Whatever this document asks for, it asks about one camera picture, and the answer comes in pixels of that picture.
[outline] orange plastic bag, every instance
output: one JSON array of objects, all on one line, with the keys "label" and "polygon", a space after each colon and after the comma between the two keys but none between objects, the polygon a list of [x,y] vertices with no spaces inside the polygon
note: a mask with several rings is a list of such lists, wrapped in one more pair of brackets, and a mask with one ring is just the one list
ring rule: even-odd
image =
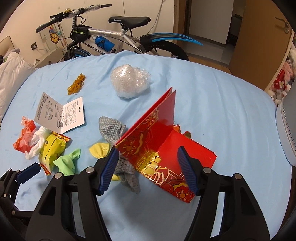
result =
[{"label": "orange plastic bag", "polygon": [[13,148],[23,153],[26,151],[30,152],[31,148],[35,145],[31,145],[31,140],[36,131],[36,125],[33,120],[29,120],[24,116],[22,117],[21,125],[24,128],[21,130],[19,139],[13,143]]}]

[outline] green cloth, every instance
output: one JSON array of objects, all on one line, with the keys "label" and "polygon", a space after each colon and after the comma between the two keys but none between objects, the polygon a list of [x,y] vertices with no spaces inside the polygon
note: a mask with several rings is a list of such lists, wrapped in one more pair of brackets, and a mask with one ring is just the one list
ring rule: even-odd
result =
[{"label": "green cloth", "polygon": [[61,172],[65,176],[74,175],[76,169],[73,160],[75,158],[79,158],[79,156],[80,149],[78,148],[68,155],[60,156],[54,161],[54,164],[59,168],[59,172]]}]

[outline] qr code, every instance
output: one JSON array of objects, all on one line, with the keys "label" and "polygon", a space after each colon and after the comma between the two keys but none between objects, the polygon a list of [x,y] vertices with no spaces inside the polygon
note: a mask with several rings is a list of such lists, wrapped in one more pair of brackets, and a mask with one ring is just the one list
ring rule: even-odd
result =
[{"label": "qr code", "polygon": [[57,126],[58,126],[58,128],[63,128],[64,127],[64,121],[63,122],[58,121]]}]

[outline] instruction manual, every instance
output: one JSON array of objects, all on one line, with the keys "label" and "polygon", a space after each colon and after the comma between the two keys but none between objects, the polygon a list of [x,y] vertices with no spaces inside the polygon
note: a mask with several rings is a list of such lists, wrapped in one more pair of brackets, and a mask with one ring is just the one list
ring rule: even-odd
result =
[{"label": "instruction manual", "polygon": [[43,92],[34,121],[58,134],[80,126],[84,124],[82,97],[61,105]]}]

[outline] door handle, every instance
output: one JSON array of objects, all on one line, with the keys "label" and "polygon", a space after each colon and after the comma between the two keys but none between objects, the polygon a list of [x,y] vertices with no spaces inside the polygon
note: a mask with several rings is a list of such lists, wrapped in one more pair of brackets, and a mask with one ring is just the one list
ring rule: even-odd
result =
[{"label": "door handle", "polygon": [[284,19],[282,19],[282,18],[277,18],[277,17],[275,17],[277,20],[280,20],[280,21],[283,21],[284,23],[285,23],[285,27],[286,28],[289,28],[290,27],[290,24],[286,21],[286,20],[284,20]]}]

